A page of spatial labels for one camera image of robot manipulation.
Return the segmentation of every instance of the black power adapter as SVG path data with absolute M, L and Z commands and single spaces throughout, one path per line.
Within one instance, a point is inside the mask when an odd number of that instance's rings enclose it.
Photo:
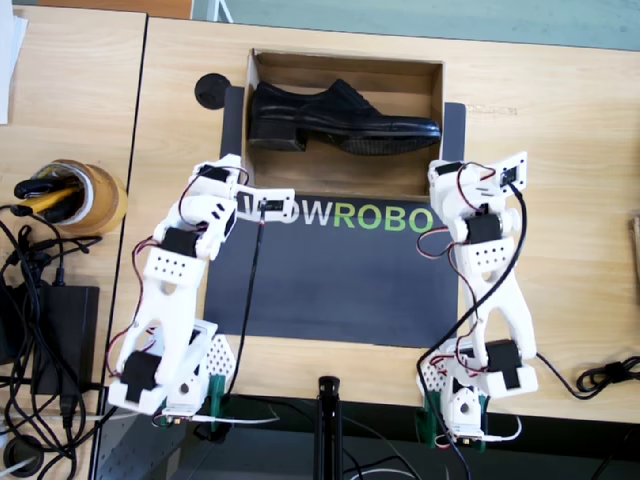
M 82 393 L 91 384 L 99 294 L 98 287 L 40 288 L 40 330 L 47 347 L 64 362 Z M 60 381 L 50 353 L 36 348 L 31 393 L 77 395 L 76 387 L 63 372 Z
M 16 311 L 26 295 L 24 284 L 10 287 L 0 278 L 0 365 L 12 363 L 24 342 L 24 327 Z

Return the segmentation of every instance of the cardboard box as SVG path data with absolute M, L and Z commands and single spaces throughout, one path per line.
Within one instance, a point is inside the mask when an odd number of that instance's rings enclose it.
M 402 155 L 356 156 L 310 139 L 305 152 L 251 147 L 251 100 L 260 81 L 295 93 L 319 93 L 342 78 L 384 115 L 427 117 L 444 126 L 443 62 L 253 50 L 244 97 L 243 162 L 258 187 L 312 195 L 426 200 L 427 170 L 442 142 Z

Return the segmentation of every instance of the black mat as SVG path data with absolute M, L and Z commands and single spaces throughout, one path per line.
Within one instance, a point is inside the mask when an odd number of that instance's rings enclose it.
M 230 127 L 241 123 L 241 92 L 227 91 L 223 137 L 238 131 Z M 444 156 L 460 160 L 464 106 L 447 104 L 445 118 Z M 237 136 L 223 138 L 223 154 L 238 151 Z M 299 196 L 296 201 L 301 213 L 294 223 L 265 227 L 248 335 L 424 347 L 456 321 L 455 273 L 446 258 L 429 261 L 415 248 L 415 230 L 424 229 L 429 217 L 433 228 L 441 225 L 428 205 Z M 356 212 L 353 227 L 336 220 L 338 203 L 340 212 Z M 373 208 L 360 221 L 375 228 L 360 224 L 357 215 L 365 205 Z M 388 207 L 390 216 L 402 214 L 402 222 L 385 218 Z M 209 269 L 205 319 L 223 333 L 239 334 L 242 328 L 256 229 L 255 223 L 238 221 Z M 424 248 L 442 251 L 449 241 L 448 235 L 434 235 Z

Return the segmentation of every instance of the desk surface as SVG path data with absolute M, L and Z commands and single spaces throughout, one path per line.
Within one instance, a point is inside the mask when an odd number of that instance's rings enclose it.
M 445 61 L 446 100 L 468 107 L 467 159 L 492 163 L 529 152 L 530 233 L 517 276 L 540 352 L 569 379 L 638 353 L 628 228 L 640 205 L 638 53 L 151 19 L 123 252 L 166 215 L 192 166 L 218 157 L 222 110 L 202 108 L 194 85 L 217 72 L 242 86 L 252 47 Z M 114 329 L 127 325 L 138 295 L 127 254 L 117 288 Z M 492 319 L 489 336 L 504 335 L 503 322 Z M 420 405 L 420 353 L 248 337 L 237 392 L 312 398 L 318 377 L 331 374 L 341 378 L 344 400 Z M 636 385 L 579 402 L 532 363 L 540 391 L 492 402 L 492 410 L 640 421 Z
M 99 165 L 126 181 L 146 15 L 42 7 L 14 11 L 28 18 L 29 26 L 13 78 L 9 125 L 0 126 L 2 204 L 15 201 L 13 186 L 18 181 L 59 158 Z M 24 223 L 7 213 L 2 220 L 14 234 Z M 36 233 L 40 239 L 52 236 L 46 229 Z M 65 259 L 67 284 L 100 287 L 94 382 L 102 377 L 120 233 L 118 228 L 106 235 L 90 255 Z M 1 258 L 11 251 L 7 239 L 1 238 Z M 3 367 L 2 374 L 8 372 Z M 6 390 L 0 390 L 3 409 Z M 22 405 L 29 405 L 28 390 L 25 386 L 20 392 Z M 84 398 L 89 413 L 95 412 L 97 392 Z M 57 415 L 57 402 L 53 407 L 48 414 Z M 64 439 L 61 427 L 56 432 Z M 78 478 L 86 478 L 91 442 L 78 453 Z M 68 461 L 60 462 L 48 475 L 66 478 L 68 469 Z

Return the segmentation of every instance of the metal stand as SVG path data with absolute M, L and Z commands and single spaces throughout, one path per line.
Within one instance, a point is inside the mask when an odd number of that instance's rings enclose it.
M 340 379 L 320 377 L 316 410 L 313 479 L 340 480 L 342 474 L 342 404 Z

